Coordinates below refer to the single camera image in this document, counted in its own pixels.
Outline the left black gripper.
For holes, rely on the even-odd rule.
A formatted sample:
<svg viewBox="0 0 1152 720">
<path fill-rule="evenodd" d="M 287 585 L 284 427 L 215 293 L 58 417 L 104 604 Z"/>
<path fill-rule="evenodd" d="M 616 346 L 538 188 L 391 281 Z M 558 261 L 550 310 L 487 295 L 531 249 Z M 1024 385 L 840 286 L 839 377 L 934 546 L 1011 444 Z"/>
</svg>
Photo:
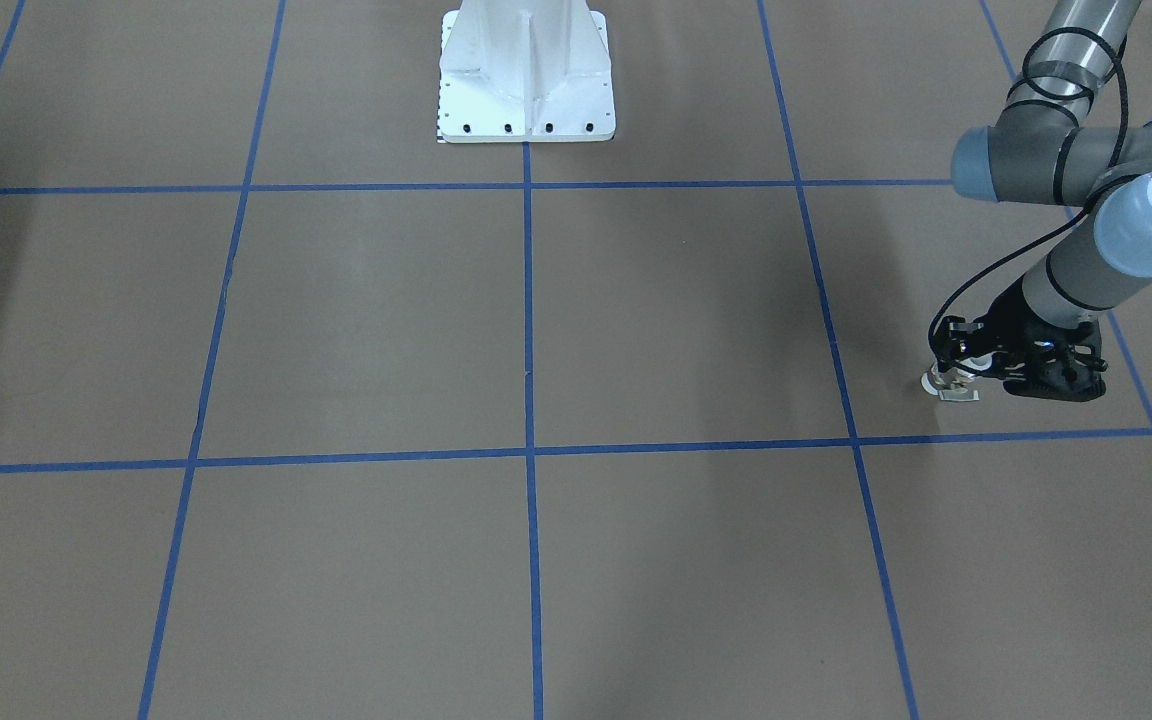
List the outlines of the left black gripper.
<svg viewBox="0 0 1152 720">
<path fill-rule="evenodd" d="M 954 365 L 955 382 L 998 379 L 1005 373 L 1037 373 L 1060 363 L 1082 342 L 1082 328 L 1060 327 L 1036 314 L 1024 295 L 1024 279 L 1011 282 L 969 323 L 964 316 L 942 316 L 935 323 L 935 361 Z"/>
</svg>

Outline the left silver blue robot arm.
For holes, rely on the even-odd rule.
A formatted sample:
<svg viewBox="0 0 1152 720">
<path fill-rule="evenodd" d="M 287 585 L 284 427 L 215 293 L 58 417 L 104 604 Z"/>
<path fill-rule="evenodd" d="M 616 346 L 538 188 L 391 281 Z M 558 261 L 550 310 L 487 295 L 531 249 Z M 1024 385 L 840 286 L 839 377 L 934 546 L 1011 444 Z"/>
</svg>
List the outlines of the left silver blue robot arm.
<svg viewBox="0 0 1152 720">
<path fill-rule="evenodd" d="M 969 129 L 952 184 L 969 199 L 1076 209 L 1051 250 L 967 319 L 937 311 L 925 391 L 1087 402 L 1105 392 L 1100 319 L 1152 285 L 1152 119 L 1130 127 L 1123 50 L 1135 1 L 1061 1 L 1021 60 L 1005 109 Z"/>
</svg>

